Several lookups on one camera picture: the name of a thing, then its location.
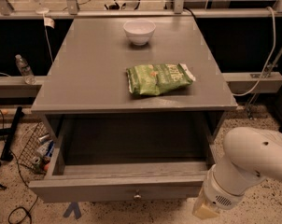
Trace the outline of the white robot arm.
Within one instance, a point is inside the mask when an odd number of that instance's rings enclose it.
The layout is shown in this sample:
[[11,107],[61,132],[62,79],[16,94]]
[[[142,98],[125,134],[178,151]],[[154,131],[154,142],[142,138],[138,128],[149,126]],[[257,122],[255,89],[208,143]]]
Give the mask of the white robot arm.
[[192,213],[219,216],[239,204],[247,189],[270,177],[282,182],[282,133],[237,127],[223,138],[223,157],[207,172]]

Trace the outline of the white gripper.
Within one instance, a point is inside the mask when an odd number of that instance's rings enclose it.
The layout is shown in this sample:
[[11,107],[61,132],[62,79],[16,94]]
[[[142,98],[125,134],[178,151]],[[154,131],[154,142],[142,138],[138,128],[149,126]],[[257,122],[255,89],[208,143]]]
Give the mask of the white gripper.
[[222,169],[220,165],[214,164],[207,173],[203,192],[196,199],[192,214],[201,220],[218,217],[219,212],[212,207],[231,210],[242,201],[244,193],[245,186],[234,165]]

